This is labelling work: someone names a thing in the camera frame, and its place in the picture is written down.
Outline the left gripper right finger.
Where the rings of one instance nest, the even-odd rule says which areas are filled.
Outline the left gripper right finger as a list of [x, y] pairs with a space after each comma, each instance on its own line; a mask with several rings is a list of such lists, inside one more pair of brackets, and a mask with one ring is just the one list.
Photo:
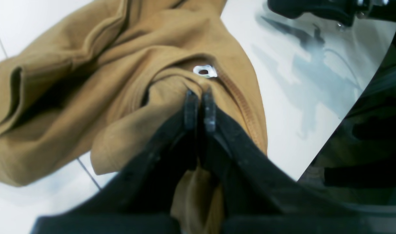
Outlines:
[[202, 109], [201, 163], [222, 185], [222, 234], [371, 233], [359, 212], [308, 191], [275, 166], [211, 90]]

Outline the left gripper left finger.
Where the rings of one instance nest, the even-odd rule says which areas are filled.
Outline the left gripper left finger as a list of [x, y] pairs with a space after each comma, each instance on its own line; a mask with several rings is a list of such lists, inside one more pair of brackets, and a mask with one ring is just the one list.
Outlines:
[[191, 90], [171, 116], [98, 194], [57, 216], [37, 219], [32, 234], [181, 234], [170, 210], [178, 182], [197, 165], [199, 98]]

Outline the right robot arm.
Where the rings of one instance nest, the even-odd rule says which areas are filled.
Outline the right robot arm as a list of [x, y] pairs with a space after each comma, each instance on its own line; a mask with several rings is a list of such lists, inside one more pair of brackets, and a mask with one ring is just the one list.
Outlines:
[[267, 5], [286, 18], [311, 13], [347, 27], [355, 18], [396, 22], [396, 0], [268, 0]]

